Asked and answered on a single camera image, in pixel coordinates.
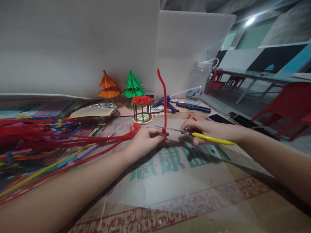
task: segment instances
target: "red chair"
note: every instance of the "red chair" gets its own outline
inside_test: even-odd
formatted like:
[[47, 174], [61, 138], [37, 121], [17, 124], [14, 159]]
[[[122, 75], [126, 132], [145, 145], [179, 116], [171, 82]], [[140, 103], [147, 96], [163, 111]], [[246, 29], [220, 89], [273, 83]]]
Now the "red chair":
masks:
[[264, 110], [251, 119], [251, 121], [258, 119], [268, 112], [273, 112], [273, 115], [264, 123], [266, 126], [273, 124], [281, 118], [289, 118], [292, 120], [292, 124], [276, 134], [278, 136], [283, 135], [294, 126], [301, 126], [301, 122], [308, 121], [310, 118], [308, 115], [311, 113], [310, 100], [311, 83], [290, 83], [284, 87], [280, 94]]
[[242, 83], [244, 82], [244, 80], [245, 80], [245, 78], [232, 76], [230, 78], [230, 81], [229, 81], [228, 85], [232, 86], [232, 84], [233, 84], [232, 89], [235, 89], [237, 87], [238, 83], [240, 83], [240, 85], [239, 85], [239, 87], [240, 87], [242, 85]]
[[306, 117], [302, 118], [299, 122], [293, 123], [290, 126], [286, 127], [284, 130], [278, 132], [275, 136], [280, 137], [287, 132], [289, 132], [291, 129], [301, 127], [302, 128], [295, 133], [294, 136], [292, 136], [289, 141], [294, 141], [296, 140], [300, 135], [302, 135], [310, 126], [311, 126], [311, 114], [307, 115]]
[[207, 91], [205, 92], [205, 94], [208, 94], [211, 91], [213, 86], [217, 86], [218, 87], [218, 91], [216, 93], [216, 96], [219, 96], [219, 94], [221, 92], [221, 89], [225, 85], [225, 82], [215, 81], [216, 75], [217, 75], [217, 68], [215, 67], [215, 72], [214, 72], [213, 77], [211, 79], [212, 82], [211, 82], [210, 86], [208, 87]]
[[217, 74], [217, 80], [216, 80], [216, 81], [217, 81], [217, 82], [220, 81], [222, 77], [223, 77], [223, 74], [222, 74], [222, 73], [218, 73], [218, 74]]

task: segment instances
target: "yellow scissors handle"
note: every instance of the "yellow scissors handle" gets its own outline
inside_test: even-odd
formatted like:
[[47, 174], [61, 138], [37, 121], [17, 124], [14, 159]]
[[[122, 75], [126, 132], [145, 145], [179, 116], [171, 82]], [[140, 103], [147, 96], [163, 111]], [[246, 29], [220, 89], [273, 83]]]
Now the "yellow scissors handle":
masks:
[[192, 136], [197, 137], [197, 138], [201, 138], [207, 141], [211, 141], [211, 142], [215, 142], [218, 144], [223, 144], [223, 145], [228, 145], [228, 146], [232, 146], [235, 143], [231, 142], [231, 141], [227, 141], [227, 140], [222, 140], [222, 139], [217, 139], [217, 138], [212, 138], [209, 136], [205, 136], [204, 134], [200, 134], [200, 133], [192, 133]]

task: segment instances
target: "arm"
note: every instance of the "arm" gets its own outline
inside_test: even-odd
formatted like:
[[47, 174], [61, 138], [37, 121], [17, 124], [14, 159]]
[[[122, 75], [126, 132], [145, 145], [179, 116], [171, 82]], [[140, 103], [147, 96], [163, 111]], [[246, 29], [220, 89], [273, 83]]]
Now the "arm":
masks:
[[124, 150], [60, 175], [10, 202], [0, 209], [1, 230], [59, 231], [128, 166], [166, 140], [161, 133], [160, 129], [141, 129]]
[[[181, 129], [203, 131], [204, 135], [236, 142], [249, 156], [311, 206], [311, 156], [254, 130], [212, 121], [186, 121]], [[193, 144], [208, 144], [194, 138]]]

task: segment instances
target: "plastic bottle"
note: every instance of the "plastic bottle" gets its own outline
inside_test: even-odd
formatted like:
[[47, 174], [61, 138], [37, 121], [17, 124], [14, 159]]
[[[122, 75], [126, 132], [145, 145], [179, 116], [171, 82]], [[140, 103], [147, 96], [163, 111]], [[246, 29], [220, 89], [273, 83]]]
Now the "plastic bottle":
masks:
[[201, 86], [201, 88], [188, 91], [185, 97], [186, 103], [197, 105], [201, 102], [201, 95], [204, 91], [206, 80], [212, 71], [211, 66], [211, 62], [198, 62], [197, 67], [192, 70], [190, 75], [191, 82], [189, 88], [197, 86]]

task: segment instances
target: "bundle of pipe cleaners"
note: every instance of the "bundle of pipe cleaners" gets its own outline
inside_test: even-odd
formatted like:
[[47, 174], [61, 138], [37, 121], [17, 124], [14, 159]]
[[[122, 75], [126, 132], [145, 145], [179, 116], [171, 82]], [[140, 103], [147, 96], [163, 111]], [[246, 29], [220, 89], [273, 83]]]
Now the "bundle of pipe cleaners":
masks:
[[[32, 119], [0, 120], [0, 145], [5, 148], [12, 149], [3, 155], [0, 155], [0, 168], [12, 166], [15, 162], [20, 162], [22, 160], [35, 160], [51, 156], [52, 152], [58, 148], [84, 146], [77, 152], [37, 171], [30, 176], [24, 175], [17, 180], [11, 181], [11, 183], [7, 184], [0, 193], [0, 197], [4, 197], [0, 200], [0, 205], [3, 205], [22, 195], [24, 192], [32, 189], [36, 185], [39, 185], [51, 177], [74, 169], [78, 165], [108, 152], [120, 144], [123, 140], [133, 138], [141, 128], [139, 124], [134, 123], [133, 127], [130, 127], [130, 132], [123, 136], [89, 137], [74, 134], [79, 126], [79, 122], [72, 121], [72, 119], [58, 121]], [[102, 152], [73, 164], [68, 163], [67, 166], [57, 169], [58, 164], [69, 160], [89, 146], [109, 140], [117, 140], [117, 142]], [[20, 187], [21, 189], [19, 189], [18, 192], [6, 197], [7, 194], [10, 194], [12, 191]]]

